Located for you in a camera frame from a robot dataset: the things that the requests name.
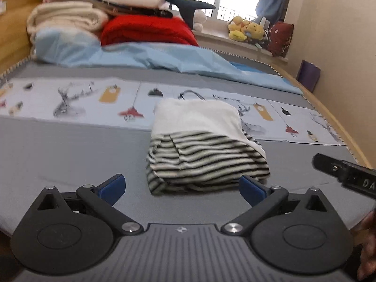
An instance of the white stuffed toy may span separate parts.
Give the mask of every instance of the white stuffed toy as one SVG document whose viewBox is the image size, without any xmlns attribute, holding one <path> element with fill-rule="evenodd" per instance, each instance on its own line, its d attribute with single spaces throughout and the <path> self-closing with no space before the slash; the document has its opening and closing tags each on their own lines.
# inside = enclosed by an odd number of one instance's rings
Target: white stuffed toy
<svg viewBox="0 0 376 282">
<path fill-rule="evenodd" d="M 193 16 L 193 30 L 202 32 L 202 24 L 206 21 L 206 15 L 201 9 L 197 9 Z"/>
</svg>

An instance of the dark red cushion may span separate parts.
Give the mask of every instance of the dark red cushion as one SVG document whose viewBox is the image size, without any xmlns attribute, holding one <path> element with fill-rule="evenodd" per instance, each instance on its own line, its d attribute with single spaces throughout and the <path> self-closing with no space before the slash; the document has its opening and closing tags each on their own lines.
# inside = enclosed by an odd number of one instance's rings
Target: dark red cushion
<svg viewBox="0 0 376 282">
<path fill-rule="evenodd" d="M 284 22 L 274 24 L 269 33 L 270 43 L 268 45 L 268 51 L 271 52 L 273 56 L 281 56 L 293 33 L 294 24 Z"/>
<path fill-rule="evenodd" d="M 102 45 L 122 42 L 168 42 L 199 46 L 180 18 L 124 15 L 110 21 L 100 39 Z"/>
</svg>

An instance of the window railing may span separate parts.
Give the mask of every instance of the window railing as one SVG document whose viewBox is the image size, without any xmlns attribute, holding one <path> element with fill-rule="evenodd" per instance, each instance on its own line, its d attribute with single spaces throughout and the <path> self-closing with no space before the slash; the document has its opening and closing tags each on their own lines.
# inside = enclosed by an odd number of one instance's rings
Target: window railing
<svg viewBox="0 0 376 282">
<path fill-rule="evenodd" d="M 222 7 L 222 6 L 219 7 L 217 19 L 229 22 L 236 16 L 240 16 L 244 20 L 248 20 L 248 21 L 252 21 L 253 19 L 256 18 L 246 13 L 239 12 L 237 10 L 229 9 L 229 8 Z"/>
<path fill-rule="evenodd" d="M 175 11 L 179 11 L 179 9 L 178 9 L 178 7 L 176 6 L 176 5 L 172 5 L 172 10 L 175 10 Z M 207 17 L 211 17 L 211 15 L 212 15 L 212 13 L 213 13 L 213 10 L 212 9 L 204 9 L 203 10 L 204 11 L 204 13 L 205 13 L 205 15 L 207 16 Z"/>
</svg>

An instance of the bed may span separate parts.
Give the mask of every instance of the bed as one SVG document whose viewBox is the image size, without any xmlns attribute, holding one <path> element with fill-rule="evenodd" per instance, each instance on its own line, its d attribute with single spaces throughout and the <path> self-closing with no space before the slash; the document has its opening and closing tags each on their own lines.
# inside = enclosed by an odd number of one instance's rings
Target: bed
<svg viewBox="0 0 376 282">
<path fill-rule="evenodd" d="M 39 77 L 52 80 L 117 77 L 125 81 L 137 78 L 143 82 L 209 88 L 315 109 L 327 119 L 347 146 L 260 141 L 271 171 L 266 184 L 282 186 L 292 193 L 305 192 L 309 187 L 320 188 L 349 229 L 375 207 L 373 200 L 341 188 L 336 179 L 313 169 L 311 160 L 316 153 L 370 165 L 326 107 L 277 66 L 218 52 L 230 62 L 283 76 L 298 86 L 304 97 L 162 69 L 66 68 L 39 63 L 28 58 L 30 45 L 24 22 L 41 0 L 4 1 L 7 2 L 7 10 L 0 16 L 2 84 L 9 80 Z M 0 229 L 11 235 L 35 197 L 47 185 L 55 185 L 61 192 L 73 192 L 87 183 L 98 185 L 116 173 L 125 176 L 127 189 L 115 207 L 144 227 L 148 223 L 216 223 L 221 226 L 249 208 L 237 191 L 206 195 L 151 195 L 145 180 L 145 156 L 149 143 L 148 130 L 0 117 Z"/>
</svg>

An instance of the black and white striped shirt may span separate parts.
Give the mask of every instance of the black and white striped shirt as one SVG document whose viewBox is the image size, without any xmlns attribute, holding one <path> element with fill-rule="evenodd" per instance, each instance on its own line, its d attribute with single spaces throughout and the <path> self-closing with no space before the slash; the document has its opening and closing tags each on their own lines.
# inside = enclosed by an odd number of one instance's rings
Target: black and white striped shirt
<svg viewBox="0 0 376 282">
<path fill-rule="evenodd" d="M 260 144 L 245 131 L 248 141 Z M 205 131 L 152 136 L 147 182 L 154 195 L 238 187 L 239 178 L 270 175 L 266 159 L 250 144 Z"/>
</svg>

